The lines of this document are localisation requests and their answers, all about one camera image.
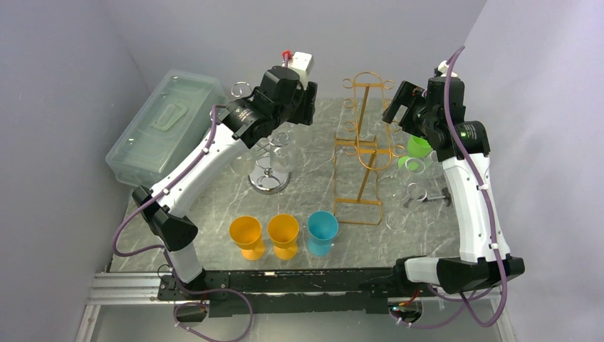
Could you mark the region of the blue plastic wine glass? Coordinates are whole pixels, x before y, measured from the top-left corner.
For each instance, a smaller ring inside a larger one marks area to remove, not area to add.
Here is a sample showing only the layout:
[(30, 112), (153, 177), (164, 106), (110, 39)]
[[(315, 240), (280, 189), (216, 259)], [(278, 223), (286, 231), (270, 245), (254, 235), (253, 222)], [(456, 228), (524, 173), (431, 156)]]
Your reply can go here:
[(326, 256), (338, 233), (338, 220), (330, 212), (314, 212), (307, 220), (307, 249), (318, 257)]

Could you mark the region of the orange plastic wine glass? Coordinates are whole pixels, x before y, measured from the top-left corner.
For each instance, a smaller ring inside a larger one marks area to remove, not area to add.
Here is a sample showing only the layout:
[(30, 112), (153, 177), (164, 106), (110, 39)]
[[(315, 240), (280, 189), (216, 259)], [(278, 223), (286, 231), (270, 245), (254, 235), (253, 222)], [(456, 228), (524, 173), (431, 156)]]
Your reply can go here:
[(274, 245), (274, 254), (279, 259), (289, 260), (295, 257), (299, 230), (297, 219), (289, 214), (278, 214), (269, 221), (269, 238)]
[(255, 261), (263, 256), (265, 245), (262, 239), (261, 223), (257, 218), (237, 217), (229, 226), (229, 236), (240, 248), (243, 258)]

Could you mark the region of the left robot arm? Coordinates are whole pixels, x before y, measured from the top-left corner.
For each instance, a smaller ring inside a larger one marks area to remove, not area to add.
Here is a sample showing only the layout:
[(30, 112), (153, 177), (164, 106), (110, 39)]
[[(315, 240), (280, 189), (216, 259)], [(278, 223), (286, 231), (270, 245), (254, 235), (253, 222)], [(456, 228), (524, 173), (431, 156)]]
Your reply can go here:
[(159, 237), (186, 299), (203, 293), (206, 278), (194, 247), (199, 230), (187, 217), (193, 201), (233, 160), (285, 123), (312, 124), (318, 85), (308, 79), (311, 70), (298, 62), (274, 66), (247, 97), (214, 105), (201, 143), (164, 179), (133, 192), (137, 212)]

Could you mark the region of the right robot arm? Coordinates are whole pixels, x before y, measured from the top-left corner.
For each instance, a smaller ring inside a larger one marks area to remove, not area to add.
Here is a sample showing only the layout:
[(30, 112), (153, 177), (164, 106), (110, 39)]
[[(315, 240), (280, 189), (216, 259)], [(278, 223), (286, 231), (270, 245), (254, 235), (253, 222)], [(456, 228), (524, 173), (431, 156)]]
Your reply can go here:
[(420, 283), (448, 294), (488, 289), (522, 275), (521, 257), (511, 255), (491, 198), (490, 146), (486, 128), (465, 120), (465, 84), (459, 78), (433, 77), (426, 88), (404, 81), (382, 114), (391, 123), (406, 108), (399, 126), (428, 142), (442, 164), (457, 216), (459, 256), (412, 256), (398, 259), (392, 277), (394, 290), (409, 296)]

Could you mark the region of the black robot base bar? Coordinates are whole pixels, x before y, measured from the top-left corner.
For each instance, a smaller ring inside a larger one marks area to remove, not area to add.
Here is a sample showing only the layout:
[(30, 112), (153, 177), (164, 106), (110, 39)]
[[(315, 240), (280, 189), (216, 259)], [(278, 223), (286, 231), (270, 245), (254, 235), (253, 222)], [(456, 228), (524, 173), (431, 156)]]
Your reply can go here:
[(298, 314), (362, 311), (388, 314), (390, 307), (427, 293), (404, 283), (391, 267), (342, 269), (213, 270), (202, 282), (179, 286), (163, 275), (159, 301), (201, 301), (209, 317), (236, 314)]

